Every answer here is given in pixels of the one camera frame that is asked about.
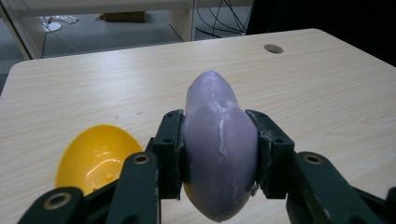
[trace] cable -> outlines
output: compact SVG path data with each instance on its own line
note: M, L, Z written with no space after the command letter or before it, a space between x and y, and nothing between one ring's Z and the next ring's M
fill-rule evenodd
M195 27L195 29L196 29L197 31L201 32L201 33L206 34L206 35L213 35L213 34L210 34L210 33L207 32L207 31L203 31L203 30L199 29L198 27ZM219 35L214 35L213 37L222 38L222 36L219 36Z
M227 5L227 7L231 10L231 12L233 13L233 17L235 18L235 22L238 25L238 27L241 29L240 25L242 25L243 31L245 32L247 30L247 28L244 26L244 24L239 20L238 16L235 14L235 12L233 11L233 5L231 4L231 0L228 0L228 3L226 0L223 0L224 3Z
M245 21L245 27L247 27L247 23L250 20L250 15L251 15L251 11L253 10L253 7L250 8L250 11L247 14L247 19Z
M229 29L232 29L232 30L234 30L234 31L236 31L236 32L241 32L241 33L242 33L241 30L235 29L235 28L233 28L233 27L231 27L231 26L229 26L229 25L226 25L226 24L222 23L222 22L215 16L215 14L212 12L212 9L210 9L210 7L209 7L208 9L209 9L210 13L212 14L212 16L213 16L221 25L223 25L223 26L225 26L225 27L227 27L227 28L229 28Z
M219 28L213 27L212 25L209 25L209 24L208 24L206 21L204 21L204 19L202 18L201 14L200 14L200 12L199 12L199 9L197 8L196 10L197 10L197 12L198 12L198 16L199 16L199 18L201 19L201 21L202 21L204 24L206 24L208 27L210 27L210 28L212 28L212 29L215 29L215 30L218 30L218 31L228 32L228 33L233 33L233 34L239 34L239 35L240 35L239 32L230 31L230 30L223 30L223 29L219 29Z
M221 8L221 4L222 4L222 1L220 1L220 5L219 5L219 8L218 8L218 14L216 15L216 17L215 17L215 18L217 18L217 17L219 16L219 12L220 12L220 8ZM212 34L213 34L213 36L215 36L216 21L218 21L218 20L215 20L215 22L213 22L213 30L212 30Z
M37 17L35 17L34 13L32 12L32 10L29 8L29 6L25 3L24 0L21 0L21 2L23 3L23 5L26 7L26 9L29 11L29 14L35 18L36 21L38 21L39 23L41 23L45 28L47 28L49 30L49 32L53 35L55 35L56 37L58 37L62 42L64 42L67 46L69 46L70 48L74 49L78 54L80 54L78 48L74 47L73 45L67 43L67 41L65 41L64 39L62 39L60 36L58 36L57 34L55 34L50 27L45 24L43 21L39 20Z

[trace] table surface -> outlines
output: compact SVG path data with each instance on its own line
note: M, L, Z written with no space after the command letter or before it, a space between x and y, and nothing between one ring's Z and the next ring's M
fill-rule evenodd
M264 45L280 46L272 53ZM183 108L205 70L222 74L243 109L269 115L346 180L385 198L396 186L396 69L319 30L250 35L34 60L15 65L0 98L0 223L15 223L53 188L64 150L97 124L142 147L163 114ZM163 223L211 223L182 191ZM225 223L285 223L285 201L262 194Z

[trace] wooden table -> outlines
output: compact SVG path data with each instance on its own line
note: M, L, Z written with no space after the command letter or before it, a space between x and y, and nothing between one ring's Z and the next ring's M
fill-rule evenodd
M267 51L277 45L283 53ZM73 139L107 123L142 147L163 114L183 108L205 70L221 73L242 108L269 115L296 151L326 156L346 180L385 198L396 186L396 69L319 30L251 35L28 61L0 98L0 223L15 223L53 188ZM285 201L259 194L225 223L286 223ZM185 196L163 223L210 223Z

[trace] white stand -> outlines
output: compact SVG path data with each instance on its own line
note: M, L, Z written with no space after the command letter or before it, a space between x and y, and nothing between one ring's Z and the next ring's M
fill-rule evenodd
M61 29L61 24L59 24L58 22L51 22L49 23L45 17L43 17L44 22L46 23L46 25L44 26L44 29L46 30L46 33L48 32L55 32L59 29Z

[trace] black cable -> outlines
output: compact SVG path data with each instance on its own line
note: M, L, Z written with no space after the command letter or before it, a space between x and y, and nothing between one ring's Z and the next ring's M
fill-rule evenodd
M229 26L229 25L226 25L226 24L222 23L222 22L215 16L215 14L212 12L212 9L210 9L210 7L209 7L208 9L209 9L210 13L212 13L212 16L213 16L221 25L223 25L223 26L225 26L225 27L227 27L227 28L229 28L229 29L232 29L232 30L234 30L234 31L236 31L236 32L242 33L241 30L235 29L235 28L233 28L233 27L231 27L231 26Z
M245 32L247 30L247 28L244 26L244 24L239 20L238 16L235 14L235 12L233 11L233 5L231 4L231 1L228 0L228 3L226 0L224 0L224 3L227 5L227 7L231 10L231 12L233 13L233 17L235 18L235 22L238 25L238 27L241 29L241 27L239 26L239 24L242 25L243 31Z
M248 13L248 15L247 15L247 20L245 21L245 27L247 27L247 23L248 23L248 21L250 20L250 15L251 15L251 11L253 10L253 7L251 7L250 8L250 11L249 11L249 13Z
M197 12L198 12L198 16L199 16L199 18L201 19L201 21L202 21L204 24L206 24L208 27L210 27L210 28L212 28L212 29L214 28L215 30L218 30L218 31L228 32L228 33L234 33L234 34L239 34L239 35L240 35L239 32L230 31L230 30L223 30L223 29L215 28L215 27L209 25L209 24L208 24L206 21L204 21L204 19L201 17L201 14L199 13L199 9L198 9L198 8L197 8Z
M218 21L218 20L216 20L216 18L219 16L221 4L222 4L222 1L220 1L220 5L219 5L219 8L218 8L218 14L217 14L216 17L215 17L215 22L213 22L213 30L212 30L213 36L215 36L216 21Z
M210 34L210 33L207 32L207 31L203 31L203 30L199 29L198 27L195 27L195 29L197 29L197 31L199 31L199 32L201 32L201 33L204 33L204 34L206 34L206 35L213 35L213 34ZM213 35L213 37L222 38L222 37L219 36L219 35Z

